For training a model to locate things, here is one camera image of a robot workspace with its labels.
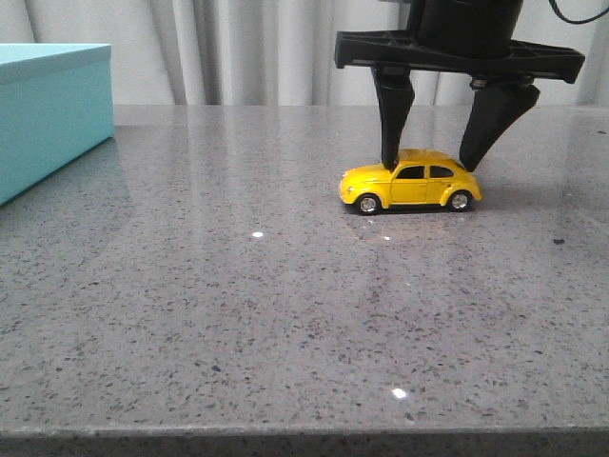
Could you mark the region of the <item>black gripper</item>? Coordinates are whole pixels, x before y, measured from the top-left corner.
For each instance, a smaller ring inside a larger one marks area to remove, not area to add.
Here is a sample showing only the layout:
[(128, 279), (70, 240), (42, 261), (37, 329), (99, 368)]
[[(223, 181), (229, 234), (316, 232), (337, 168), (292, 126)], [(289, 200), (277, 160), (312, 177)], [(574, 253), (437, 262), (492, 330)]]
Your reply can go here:
[(474, 171), (501, 135), (533, 108), (536, 78), (576, 82), (580, 52), (512, 38), (521, 1), (412, 1), (402, 30), (340, 31), (334, 61), (372, 70), (382, 163), (393, 170), (414, 101), (412, 70), (467, 74), (475, 90), (460, 160)]

